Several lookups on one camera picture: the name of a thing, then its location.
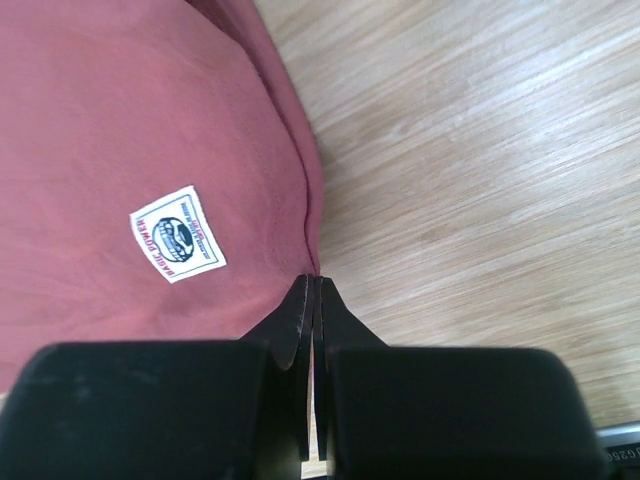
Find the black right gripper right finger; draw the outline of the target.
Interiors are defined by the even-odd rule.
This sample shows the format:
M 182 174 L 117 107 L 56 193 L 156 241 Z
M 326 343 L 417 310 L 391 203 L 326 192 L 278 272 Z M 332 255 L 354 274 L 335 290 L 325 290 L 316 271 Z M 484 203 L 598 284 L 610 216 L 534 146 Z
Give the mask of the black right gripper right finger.
M 318 453 L 333 479 L 603 479 L 577 383 L 549 351 L 390 346 L 318 278 Z

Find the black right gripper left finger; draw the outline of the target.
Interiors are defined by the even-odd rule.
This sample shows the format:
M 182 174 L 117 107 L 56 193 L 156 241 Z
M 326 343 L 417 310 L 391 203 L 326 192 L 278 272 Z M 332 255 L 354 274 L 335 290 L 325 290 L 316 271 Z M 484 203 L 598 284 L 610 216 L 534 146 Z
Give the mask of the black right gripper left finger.
M 236 340 L 58 343 L 1 412 L 5 479 L 297 479 L 314 279 Z

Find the red graphic tank top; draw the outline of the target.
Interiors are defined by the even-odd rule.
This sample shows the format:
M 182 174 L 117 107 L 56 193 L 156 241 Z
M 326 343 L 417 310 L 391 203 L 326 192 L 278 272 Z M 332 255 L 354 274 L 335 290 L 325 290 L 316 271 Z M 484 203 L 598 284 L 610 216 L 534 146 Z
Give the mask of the red graphic tank top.
M 322 162 L 250 1 L 1 5 L 1 388 L 65 341 L 231 338 L 319 271 Z

